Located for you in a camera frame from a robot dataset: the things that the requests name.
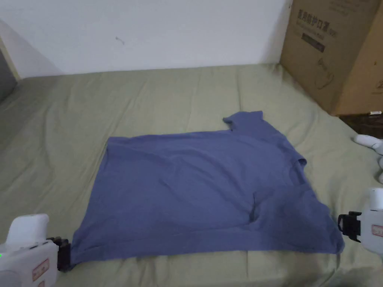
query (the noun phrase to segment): bed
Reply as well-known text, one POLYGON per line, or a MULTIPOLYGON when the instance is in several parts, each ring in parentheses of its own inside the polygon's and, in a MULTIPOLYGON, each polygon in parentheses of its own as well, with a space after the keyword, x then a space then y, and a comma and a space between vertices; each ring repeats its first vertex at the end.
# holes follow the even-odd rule
MULTIPOLYGON (((331 216, 361 211, 380 186, 378 155, 311 100, 280 65, 104 72, 22 80, 0 105, 0 240, 12 220, 47 213, 48 236, 72 239, 110 136, 227 129, 222 118, 264 112, 308 161, 331 216)), ((379 256, 348 238, 341 255, 233 251, 90 262, 57 286, 372 286, 379 256)))

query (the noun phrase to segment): white robotic arm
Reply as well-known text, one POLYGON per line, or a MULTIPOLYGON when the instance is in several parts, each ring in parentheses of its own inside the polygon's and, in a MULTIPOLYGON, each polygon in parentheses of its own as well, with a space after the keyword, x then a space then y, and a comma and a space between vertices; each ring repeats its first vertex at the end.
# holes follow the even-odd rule
POLYGON ((46 238, 46 214, 17 217, 7 241, 0 245, 0 285, 5 287, 51 287, 57 269, 68 269, 70 244, 46 238))
POLYGON ((370 201, 363 212, 339 215, 338 228, 367 250, 383 256, 383 188, 370 189, 370 201))

